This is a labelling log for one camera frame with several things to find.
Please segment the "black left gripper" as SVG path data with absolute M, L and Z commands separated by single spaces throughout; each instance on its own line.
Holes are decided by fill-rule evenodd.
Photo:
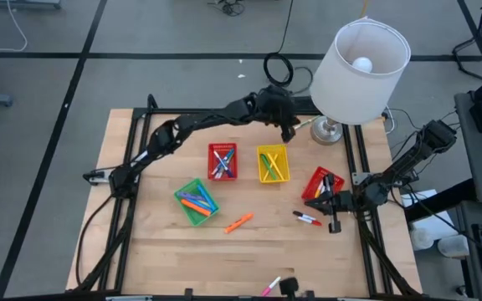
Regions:
M 293 102 L 287 90 L 269 85 L 258 92 L 258 121 L 279 127 L 283 142 L 290 142 L 295 136 L 295 126 L 306 124 L 310 115 L 296 115 L 295 112 L 312 112 L 309 100 Z

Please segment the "thin yellow highlighter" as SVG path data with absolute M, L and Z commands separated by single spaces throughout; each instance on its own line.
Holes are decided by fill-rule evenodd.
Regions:
M 279 169 L 279 167 L 278 167 L 278 165 L 277 165 L 277 163 L 276 163 L 276 159 L 278 158 L 278 153 L 277 153 L 277 154 L 274 154 L 273 156 L 272 156 L 271 154 L 269 154 L 269 153 L 268 153 L 267 155 L 268 155 L 268 157 L 269 157 L 271 166 L 272 166 L 273 168 L 275 168 L 276 172 L 277 172 L 278 175 L 279 175 L 280 180 L 284 180 L 284 176 L 282 175 L 282 173 L 281 173 L 281 171 L 280 171 L 280 169 Z
M 283 179 L 283 175 L 281 174 L 281 171 L 279 170 L 278 164 L 277 164 L 277 158 L 279 154 L 274 154 L 271 155 L 270 153 L 266 155 L 262 155 L 261 159 L 262 162 L 264 163 L 264 166 L 266 168 L 266 173 L 264 175 L 264 179 L 266 180 L 269 176 L 273 180 Z

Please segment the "thin green highlighter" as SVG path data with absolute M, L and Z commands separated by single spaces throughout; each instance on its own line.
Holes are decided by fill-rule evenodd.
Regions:
M 260 177 L 262 182 L 267 182 L 268 177 L 271 176 L 272 181 L 277 179 L 276 173 L 273 171 L 268 155 L 260 154 L 259 159 L 263 163 L 265 174 Z

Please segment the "light blue Expo marker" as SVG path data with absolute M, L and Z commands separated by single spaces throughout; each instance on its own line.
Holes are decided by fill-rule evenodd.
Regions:
M 223 163 L 229 164 L 231 158 L 233 157 L 234 149 L 231 149 L 227 155 L 218 163 L 215 173 L 220 173 L 223 171 Z

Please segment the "orange Sharpie highlighter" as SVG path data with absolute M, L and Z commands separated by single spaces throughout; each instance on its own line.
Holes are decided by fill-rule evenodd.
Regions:
M 229 226 L 225 227 L 225 228 L 224 228 L 224 233 L 225 233 L 225 234 L 231 233 L 232 231 L 234 231 L 234 230 L 237 229 L 238 227 L 242 226 L 242 225 L 243 225 L 244 223 L 246 223 L 247 221 L 251 220 L 253 217 L 254 217 L 254 214 L 253 214 L 253 213 L 248 213 L 248 214 L 243 215 L 243 216 L 240 217 L 236 222 L 233 222 L 233 223 L 230 224 Z
M 186 207 L 189 207 L 191 209 L 193 209 L 194 211 L 206 216 L 206 217 L 209 217 L 212 213 L 211 210 L 208 210 L 207 208 L 205 207 L 201 207 L 197 204 L 195 204 L 194 202 L 190 202 L 189 200 L 187 199 L 181 199 L 181 203 L 186 206 Z

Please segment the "dark blue Expo marker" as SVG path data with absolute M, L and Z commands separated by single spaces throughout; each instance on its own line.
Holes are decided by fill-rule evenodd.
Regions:
M 214 152 L 214 155 L 217 157 L 218 163 L 223 159 L 223 157 L 220 157 L 216 151 Z M 233 177 L 231 169 L 225 163 L 223 163 L 223 173 L 226 173 L 229 177 Z

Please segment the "white marker with pink cap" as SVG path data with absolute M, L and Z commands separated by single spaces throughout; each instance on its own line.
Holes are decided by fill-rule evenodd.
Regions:
M 277 277 L 275 278 L 264 290 L 263 292 L 260 294 L 261 297 L 266 297 L 268 296 L 272 290 L 275 288 L 275 286 L 279 283 L 279 281 L 281 280 L 281 277 Z

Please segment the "blue Sharpie highlighter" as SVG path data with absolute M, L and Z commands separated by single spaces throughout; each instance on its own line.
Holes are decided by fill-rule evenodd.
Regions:
M 202 207 L 202 208 L 206 208 L 207 210 L 211 211 L 212 210 L 212 207 L 210 205 L 208 205 L 206 202 L 202 202 L 198 199 L 193 199 L 193 198 L 189 198 L 189 197 L 186 197 L 185 198 L 188 202 L 191 202 L 192 204 L 196 205 L 196 206 L 199 206 L 199 207 Z
M 211 212 L 215 212 L 217 210 L 217 207 L 214 203 L 214 200 L 208 195 L 208 192 L 207 190 L 205 189 L 204 186 L 198 184 L 197 185 L 197 189 L 200 193 L 200 195 L 202 196 L 202 198 L 205 200 L 205 202 L 207 203 L 208 207 L 210 207 L 210 211 Z

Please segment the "green plastic slotted basket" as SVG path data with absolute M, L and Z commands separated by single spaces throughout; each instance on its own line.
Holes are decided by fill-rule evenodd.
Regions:
M 182 188 L 178 189 L 177 191 L 174 192 L 174 197 L 176 198 L 177 200 L 177 203 L 181 206 L 182 208 L 182 211 L 185 213 L 185 215 L 187 216 L 187 219 L 188 221 L 194 226 L 194 227 L 197 227 L 197 226 L 200 226 L 202 225 L 205 221 L 207 221 L 209 218 L 213 217 L 214 215 L 216 215 L 219 210 L 220 210 L 220 206 L 218 205 L 218 203 L 214 200 L 211 192 L 205 187 L 205 189 L 207 190 L 208 192 L 208 195 L 214 200 L 214 203 L 217 207 L 217 210 L 215 212 L 212 212 L 211 215 L 209 217 L 206 217 L 196 211 L 194 211 L 193 209 L 189 208 L 189 207 L 186 207 L 184 206 L 182 203 L 181 203 L 181 199 L 185 199 L 185 198 L 181 198 L 179 196 L 176 196 L 176 192 L 178 191 L 184 191 L 184 192 L 187 192 L 187 193 L 191 193 L 191 194 L 194 194 L 194 195 L 200 195 L 198 189 L 197 189 L 197 185 L 200 184 L 202 186 L 205 187 L 205 185 L 203 184 L 203 182 L 196 178 L 196 179 L 193 179 L 192 181 L 188 182 L 185 186 L 183 186 Z

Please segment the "purple Sharpie highlighter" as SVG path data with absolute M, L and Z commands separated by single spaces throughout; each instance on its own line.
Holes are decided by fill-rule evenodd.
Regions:
M 176 192 L 176 196 L 179 196 L 179 197 L 185 198 L 185 199 L 192 199 L 192 200 L 197 200 L 197 201 L 200 201 L 200 202 L 206 202 L 206 199 L 203 196 L 194 195 L 194 194 L 187 193 L 187 192 L 184 192 L 184 191 Z

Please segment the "red plastic slotted basket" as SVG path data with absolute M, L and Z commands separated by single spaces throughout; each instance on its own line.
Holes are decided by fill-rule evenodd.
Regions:
M 229 177 L 226 173 L 223 173 L 219 179 L 212 179 L 212 171 L 218 164 L 218 159 L 214 155 L 216 151 L 220 157 L 224 157 L 230 149 L 234 149 L 233 157 L 228 164 L 228 167 L 233 173 L 233 177 Z M 238 150 L 235 143 L 212 143 L 208 145 L 208 179 L 212 181 L 233 181 L 238 178 Z
M 309 180 L 306 188 L 304 189 L 303 193 L 301 194 L 301 198 L 305 201 L 315 198 L 315 195 L 318 191 L 320 191 L 323 187 L 323 180 L 326 175 L 329 175 L 331 172 L 328 171 L 326 168 L 318 166 L 312 175 L 311 179 Z M 343 187 L 345 180 L 340 176 L 333 174 L 334 176 L 334 192 L 339 192 Z

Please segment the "silver lamp with white shade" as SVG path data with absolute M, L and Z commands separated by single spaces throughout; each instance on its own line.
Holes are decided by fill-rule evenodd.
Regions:
M 321 60 L 310 97 L 321 112 L 310 128 L 321 145 L 339 141 L 345 125 L 378 118 L 411 58 L 395 28 L 364 17 L 343 26 Z

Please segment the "white paper sheet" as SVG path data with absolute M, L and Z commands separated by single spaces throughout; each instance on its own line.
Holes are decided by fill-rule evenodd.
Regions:
M 426 191 L 416 191 L 416 196 L 418 196 L 419 200 L 423 200 L 429 198 L 431 196 L 437 195 L 437 191 L 434 189 L 426 190 Z M 412 195 L 410 194 L 402 194 L 401 195 L 402 203 L 405 207 L 410 207 L 413 204 Z M 436 213 L 439 217 L 442 217 L 446 222 L 450 223 L 451 226 L 454 226 L 453 222 L 450 219 L 449 214 L 447 211 Z M 442 238 L 452 237 L 458 235 L 458 232 L 455 231 L 452 227 L 448 226 L 445 222 L 441 221 L 439 218 L 430 216 L 424 219 L 420 219 L 416 222 L 410 222 L 409 226 L 412 229 L 424 229 L 427 231 L 427 234 L 434 240 L 437 241 Z

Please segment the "black desk leg bar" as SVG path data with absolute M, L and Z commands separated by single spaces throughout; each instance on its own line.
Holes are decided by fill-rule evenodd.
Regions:
M 415 222 L 432 216 L 434 213 L 447 211 L 458 206 L 462 201 L 477 200 L 475 185 L 472 179 L 462 181 L 425 199 L 419 199 L 418 192 L 410 191 L 409 195 L 414 201 L 411 206 L 405 209 L 405 217 L 408 222 Z

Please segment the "white plastic object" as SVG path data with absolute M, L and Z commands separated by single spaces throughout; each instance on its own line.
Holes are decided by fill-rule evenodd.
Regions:
M 446 258 L 463 258 L 469 256 L 468 239 L 463 235 L 444 237 L 438 241 L 437 248 Z

